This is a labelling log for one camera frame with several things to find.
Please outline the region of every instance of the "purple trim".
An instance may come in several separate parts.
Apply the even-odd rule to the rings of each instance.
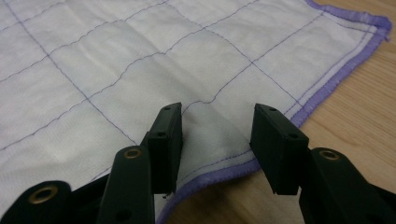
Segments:
[[[217,184],[226,180],[234,179],[244,175],[251,174],[260,170],[261,167],[256,159],[238,164],[232,167],[224,168],[221,170],[213,171],[204,175],[199,175],[185,184],[177,193],[169,200],[165,208],[161,211],[156,223],[163,224],[168,219],[172,210],[180,204],[183,200],[190,197],[192,194],[200,189],[206,188],[209,185]]]
[[[305,0],[305,2],[312,8],[323,10],[327,13],[334,15],[335,17],[342,18],[348,21],[361,22],[369,25],[373,25],[377,28],[375,34],[364,49],[356,55],[354,58],[349,60],[325,85],[322,86],[300,109],[292,118],[291,121],[300,127],[306,121],[306,119],[312,114],[316,107],[321,104],[327,97],[332,94],[338,84],[343,81],[353,70],[355,70],[360,64],[365,62],[378,48],[381,42],[387,38],[391,30],[391,22],[388,18],[382,16],[373,16],[367,12],[356,12],[346,9],[341,9],[332,6],[321,6],[315,3],[313,0]],[[185,184],[179,189],[175,196],[166,204],[163,208],[160,216],[157,219],[157,223],[164,223],[169,217],[172,210],[181,203],[184,199],[197,192],[199,189],[203,189],[209,185],[216,184],[225,180],[237,178],[243,175],[251,174],[255,171],[260,170],[261,167],[257,163],[257,160],[248,161],[247,163],[235,165],[232,167],[224,168],[214,172],[210,172],[204,175],[199,175],[193,180]]]

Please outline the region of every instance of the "grid pattern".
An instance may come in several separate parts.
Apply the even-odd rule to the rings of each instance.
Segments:
[[[24,129],[22,124],[28,119],[35,118],[27,118],[21,123],[8,124],[8,126],[17,126],[16,130],[19,133],[4,133],[4,136],[9,137],[8,140],[10,140],[0,146],[0,153],[4,155],[3,160],[11,158],[13,155],[9,153],[11,148],[18,148],[19,144],[23,142],[29,144],[31,138],[40,133],[49,132],[50,127],[59,125],[58,123],[63,119],[69,119],[71,114],[77,113],[76,110],[81,108],[81,110],[91,111],[90,115],[101,120],[102,128],[111,129],[114,136],[123,139],[120,140],[123,142],[122,144],[137,145],[144,130],[148,129],[150,118],[157,113],[157,110],[148,113],[146,109],[149,106],[145,105],[163,106],[163,102],[181,101],[184,119],[198,113],[201,105],[217,103],[218,105],[213,105],[214,108],[226,109],[227,107],[221,104],[231,104],[231,100],[238,99],[238,92],[233,92],[234,89],[244,87],[245,90],[253,85],[253,82],[249,82],[246,87],[244,86],[243,80],[247,79],[249,74],[252,74],[251,80],[257,80],[257,82],[265,80],[265,85],[268,86],[262,86],[271,89],[270,92],[274,95],[269,96],[272,98],[268,98],[268,102],[278,103],[284,114],[293,118],[297,111],[305,110],[305,103],[313,97],[318,89],[325,87],[326,80],[357,55],[372,36],[378,35],[374,26],[363,22],[343,21],[325,10],[309,8],[305,1],[299,2],[297,7],[288,6],[288,4],[281,6],[277,1],[263,0],[232,1],[227,6],[219,2],[218,6],[216,4],[212,6],[221,8],[219,13],[212,13],[213,8],[209,10],[206,8],[208,3],[203,2],[138,1],[125,7],[124,10],[110,3],[106,6],[94,6],[87,2],[87,6],[93,10],[91,13],[85,13],[82,12],[84,8],[79,4],[64,0],[47,3],[36,13],[27,13],[28,16],[23,13],[26,9],[19,7],[15,1],[3,2],[3,7],[7,10],[3,8],[1,10],[11,16],[3,20],[4,22],[0,26],[2,42],[12,43],[12,38],[15,36],[20,40],[26,40],[25,45],[20,49],[14,45],[14,49],[10,49],[10,51],[30,53],[34,57],[22,57],[23,55],[14,54],[15,57],[10,58],[21,59],[19,63],[6,60],[5,63],[0,64],[3,68],[0,74],[1,87],[6,87],[16,80],[28,79],[31,73],[37,74],[41,72],[40,69],[46,68],[48,70],[45,71],[50,71],[53,74],[50,85],[56,82],[63,83],[59,86],[64,89],[59,90],[67,92],[67,96],[64,98],[67,98],[68,102],[67,104],[51,103],[57,110],[49,113],[49,116],[45,118],[29,121],[29,124],[32,125],[28,129]],[[107,15],[106,13],[100,16],[96,15],[106,7],[115,8],[119,13],[117,15]],[[70,14],[70,10],[75,10],[75,14]],[[245,25],[253,23],[249,17],[250,14],[257,13],[262,17],[261,20],[274,20],[275,16],[282,18],[291,12],[294,13],[292,23],[279,25],[276,24],[276,21],[272,21],[271,24],[274,24],[274,27],[268,28],[268,24],[263,24],[262,26],[266,26],[268,29],[263,28],[244,33]],[[46,22],[49,22],[53,15],[59,15],[60,19],[54,21],[52,25],[47,25]],[[70,21],[62,19],[62,17],[71,18],[72,16],[77,19]],[[154,28],[154,26],[150,27],[149,21],[153,24],[163,21],[164,23]],[[177,28],[167,26],[171,22],[176,22]],[[316,30],[321,26],[334,29],[335,32],[343,32],[346,38],[342,40],[329,38],[325,39],[327,43],[316,43],[306,37],[306,34],[312,34],[315,38],[328,36],[329,34],[321,34]],[[43,35],[46,29],[50,29],[51,33]],[[262,35],[269,35],[269,37],[260,39],[259,37]],[[304,63],[309,60],[312,63],[309,56],[306,56],[306,59],[301,59],[295,67],[292,67],[298,76],[288,76],[289,70],[287,69],[285,69],[286,75],[282,76],[279,71],[283,71],[282,67],[288,64],[276,64],[274,60],[285,62],[288,59],[285,55],[288,54],[290,46],[299,46],[299,44],[304,46],[306,45],[304,41],[312,43],[314,50],[335,45],[336,51],[328,49],[325,52],[315,51],[317,52],[316,57],[318,57],[316,63],[319,65],[312,67],[314,72],[309,76],[304,76],[305,70],[302,68]],[[217,55],[216,47],[224,49],[224,53]],[[114,59],[113,54],[109,53],[111,50],[116,50],[120,57]],[[160,67],[161,71],[155,70],[153,64]],[[226,71],[221,76],[215,77],[216,73],[220,73],[222,70]],[[183,72],[189,75],[186,77],[179,75]],[[179,91],[183,93],[183,96],[176,97],[177,93],[170,91],[169,88],[162,89],[162,85],[172,87],[172,81],[169,81],[168,84],[166,82],[156,83],[152,81],[156,77],[148,75],[160,73],[169,76],[163,80],[174,78],[180,81],[180,85],[187,84],[189,88],[183,90],[180,87]],[[169,91],[170,93],[166,93],[168,94],[166,97],[158,96],[158,99],[145,98],[142,94],[128,95],[132,83],[143,86],[142,91],[149,87],[147,92],[150,94],[158,94],[160,91]],[[268,93],[260,90],[260,87],[254,91],[258,95]],[[224,99],[220,100],[219,98],[223,96],[221,94],[234,95],[235,97],[231,97],[231,99],[223,97]],[[124,101],[120,102],[109,100],[113,99],[112,96],[115,95],[127,96]],[[123,105],[127,105],[129,110],[134,109],[134,119],[125,119],[128,110],[120,108]],[[29,109],[24,105],[13,106],[13,110]],[[128,126],[131,124],[125,124],[125,120],[132,122],[134,127],[129,128]],[[236,150],[220,155],[213,161],[209,160],[204,163],[198,161],[196,164],[193,162],[192,166],[186,167],[185,172],[179,177],[179,185],[210,170],[230,166],[230,163],[224,162],[243,156],[249,156],[248,160],[251,160],[253,157],[250,155],[251,151],[244,150],[244,144]],[[103,165],[96,166],[92,168],[89,179],[94,180],[108,172],[109,169],[110,167],[104,169]]]

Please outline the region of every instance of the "white towel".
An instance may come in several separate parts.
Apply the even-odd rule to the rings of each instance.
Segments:
[[[390,27],[312,0],[4,0],[0,216],[42,181],[77,189],[108,174],[181,102],[177,193],[155,200],[164,223],[198,189],[260,169],[255,103],[302,125]]]

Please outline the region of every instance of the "cloth edge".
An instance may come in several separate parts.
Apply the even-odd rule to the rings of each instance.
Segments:
[[[337,86],[359,65],[364,63],[373,55],[384,39],[388,40],[388,36],[392,28],[390,20],[384,16],[374,16],[368,12],[353,11],[329,5],[319,5],[314,0],[305,0],[305,2],[310,7],[328,12],[335,17],[373,25],[377,30],[364,49],[354,58],[349,60],[328,82],[326,82],[326,84],[313,94],[313,96],[305,103],[303,108],[294,114],[290,120],[297,127],[301,127],[315,109],[333,93]],[[257,160],[254,159],[243,164],[238,164],[195,177],[176,192],[174,197],[163,208],[156,222],[163,224],[178,204],[198,190],[223,181],[252,174],[260,169],[260,165]]]

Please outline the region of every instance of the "wooden surface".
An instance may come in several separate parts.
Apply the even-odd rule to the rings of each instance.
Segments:
[[[395,0],[320,0],[396,23]],[[396,193],[396,34],[348,77],[302,127],[310,147],[334,148],[366,179]],[[170,224],[304,223],[297,196],[273,195],[262,172],[217,184],[181,203]]]

